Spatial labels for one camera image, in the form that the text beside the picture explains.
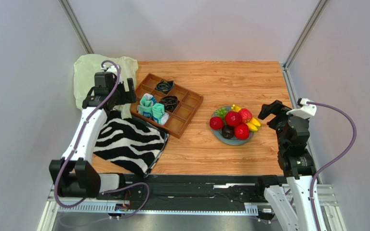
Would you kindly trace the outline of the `red ridged fruit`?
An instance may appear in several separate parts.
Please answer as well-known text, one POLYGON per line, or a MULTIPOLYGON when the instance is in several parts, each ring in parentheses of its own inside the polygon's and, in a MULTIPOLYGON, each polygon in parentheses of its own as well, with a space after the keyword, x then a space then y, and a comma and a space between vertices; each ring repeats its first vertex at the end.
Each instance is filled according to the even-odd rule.
POLYGON ((241 122, 246 124, 252 120, 252 113, 246 109, 242 108, 238 111, 239 115, 241 116, 241 122))

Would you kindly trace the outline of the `pale green plastic bag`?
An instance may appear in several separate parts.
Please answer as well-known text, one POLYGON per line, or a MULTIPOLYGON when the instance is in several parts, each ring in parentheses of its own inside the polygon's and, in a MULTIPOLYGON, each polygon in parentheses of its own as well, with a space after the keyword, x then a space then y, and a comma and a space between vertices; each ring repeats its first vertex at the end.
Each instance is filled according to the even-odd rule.
POLYGON ((74 63, 73 76, 74 97, 78 109, 83 110, 82 102, 91 87, 94 86, 94 74, 102 72, 102 62, 105 60, 111 60, 120 66, 119 86, 123 85, 127 91, 129 89, 127 79, 129 78, 133 80, 133 86, 137 86, 136 71, 138 70, 138 62, 136 59, 127 56, 110 58, 99 54, 82 55, 74 63))

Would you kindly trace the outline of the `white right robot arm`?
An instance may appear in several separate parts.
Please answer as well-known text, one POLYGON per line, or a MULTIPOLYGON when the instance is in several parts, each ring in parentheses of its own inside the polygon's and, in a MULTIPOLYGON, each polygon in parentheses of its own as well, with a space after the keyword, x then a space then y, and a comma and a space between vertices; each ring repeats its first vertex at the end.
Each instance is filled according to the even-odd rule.
POLYGON ((261 176, 259 187, 271 205, 278 222, 285 231, 325 231, 320 208, 315 163, 307 150, 310 137, 309 119, 317 111, 308 99, 300 98, 299 108, 291 109, 281 101, 263 104, 258 118, 275 117, 267 125, 275 130, 278 143, 278 163, 289 185, 294 205, 276 176, 261 176))

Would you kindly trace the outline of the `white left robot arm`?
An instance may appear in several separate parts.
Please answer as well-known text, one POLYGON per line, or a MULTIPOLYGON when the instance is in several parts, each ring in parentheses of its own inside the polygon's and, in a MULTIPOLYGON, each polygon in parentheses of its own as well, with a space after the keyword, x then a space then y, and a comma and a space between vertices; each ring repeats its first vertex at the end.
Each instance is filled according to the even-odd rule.
POLYGON ((82 102, 77 131, 62 157, 49 165, 57 197, 96 198, 101 193, 116 190, 122 175, 99 174, 92 166, 92 155, 99 133, 116 105, 136 101, 133 79, 119 79, 115 67, 94 75, 94 86, 82 102))

